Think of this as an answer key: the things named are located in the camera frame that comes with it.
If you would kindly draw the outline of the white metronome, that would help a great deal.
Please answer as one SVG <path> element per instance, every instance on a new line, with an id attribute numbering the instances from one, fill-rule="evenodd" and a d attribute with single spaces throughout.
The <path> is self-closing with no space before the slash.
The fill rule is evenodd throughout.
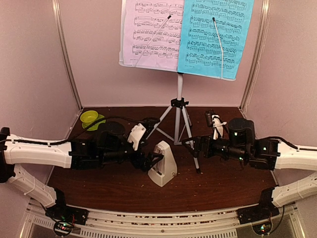
<path id="1" fill-rule="evenodd" d="M 163 155 L 163 159 L 148 171 L 148 176 L 156 185 L 163 187 L 177 176 L 177 164 L 167 142 L 161 141 L 158 143 L 154 152 Z"/>

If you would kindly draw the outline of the white music stand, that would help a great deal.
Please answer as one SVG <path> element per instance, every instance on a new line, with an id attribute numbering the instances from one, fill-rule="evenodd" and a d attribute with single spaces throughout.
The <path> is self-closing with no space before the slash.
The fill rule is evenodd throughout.
<path id="1" fill-rule="evenodd" d="M 175 132 L 172 138 L 174 144 L 180 144 L 180 139 L 183 131 L 190 132 L 191 130 L 191 121 L 189 119 L 189 115 L 187 113 L 186 107 L 187 102 L 182 97 L 183 90 L 183 77 L 186 75 L 185 73 L 180 73 L 178 71 L 175 72 L 177 75 L 177 96 L 173 99 L 169 105 L 170 109 L 176 110 L 175 115 Z"/>

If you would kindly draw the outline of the blue sheet music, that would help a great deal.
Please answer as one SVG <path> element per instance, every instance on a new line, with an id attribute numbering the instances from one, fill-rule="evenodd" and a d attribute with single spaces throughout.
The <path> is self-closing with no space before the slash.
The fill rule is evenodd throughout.
<path id="1" fill-rule="evenodd" d="M 252 0 L 186 0 L 177 71 L 234 81 L 253 7 Z"/>

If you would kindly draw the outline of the purple sheet music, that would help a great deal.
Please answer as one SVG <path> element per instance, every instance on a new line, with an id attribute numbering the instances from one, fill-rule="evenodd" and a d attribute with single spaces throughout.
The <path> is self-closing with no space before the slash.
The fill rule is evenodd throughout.
<path id="1" fill-rule="evenodd" d="M 119 64 L 177 71 L 183 0 L 124 0 Z"/>

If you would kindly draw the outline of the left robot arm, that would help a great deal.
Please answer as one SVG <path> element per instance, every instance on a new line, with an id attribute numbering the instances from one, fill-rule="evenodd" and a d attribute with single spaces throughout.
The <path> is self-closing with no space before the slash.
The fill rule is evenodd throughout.
<path id="1" fill-rule="evenodd" d="M 164 158 L 164 153 L 155 151 L 146 155 L 142 151 L 146 133 L 147 128 L 139 123 L 125 136 L 124 126 L 110 121 L 99 125 L 90 138 L 32 141 L 14 135 L 8 127 L 3 127 L 0 130 L 0 181 L 13 184 L 25 195 L 52 210 L 60 220 L 67 220 L 71 216 L 71 209 L 66 205 L 64 193 L 40 183 L 21 165 L 88 170 L 129 161 L 136 169 L 147 172 Z"/>

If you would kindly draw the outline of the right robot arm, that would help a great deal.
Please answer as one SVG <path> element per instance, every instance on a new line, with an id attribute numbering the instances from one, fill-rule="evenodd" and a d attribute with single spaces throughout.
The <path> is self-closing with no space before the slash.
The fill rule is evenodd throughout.
<path id="1" fill-rule="evenodd" d="M 264 219 L 274 207 L 315 195 L 317 193 L 317 149 L 311 146 L 294 145 L 278 136 L 255 138 L 254 122 L 234 118 L 228 123 L 228 139 L 195 136 L 182 141 L 194 156 L 202 152 L 204 157 L 220 156 L 225 160 L 237 159 L 244 165 L 260 170 L 299 169 L 313 171 L 306 178 L 293 183 L 262 191 L 254 215 Z"/>

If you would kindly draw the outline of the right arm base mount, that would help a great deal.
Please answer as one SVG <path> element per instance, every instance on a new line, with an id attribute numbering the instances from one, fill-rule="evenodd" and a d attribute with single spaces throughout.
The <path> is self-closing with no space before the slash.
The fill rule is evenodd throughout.
<path id="1" fill-rule="evenodd" d="M 276 230 L 273 228 L 272 217 L 279 215 L 279 209 L 273 205 L 273 190 L 274 187 L 263 190 L 257 205 L 237 210 L 240 225 L 256 223 L 253 231 L 260 236 L 268 236 Z"/>

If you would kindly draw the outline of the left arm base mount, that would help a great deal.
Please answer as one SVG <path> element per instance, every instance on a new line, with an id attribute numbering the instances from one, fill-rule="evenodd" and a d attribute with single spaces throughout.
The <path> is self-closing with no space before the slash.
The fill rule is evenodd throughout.
<path id="1" fill-rule="evenodd" d="M 45 208 L 45 215 L 54 221 L 53 232 L 58 237 L 65 237 L 75 228 L 75 225 L 85 225 L 89 211 L 83 208 L 68 206 L 64 193 L 55 188 L 55 205 Z"/>

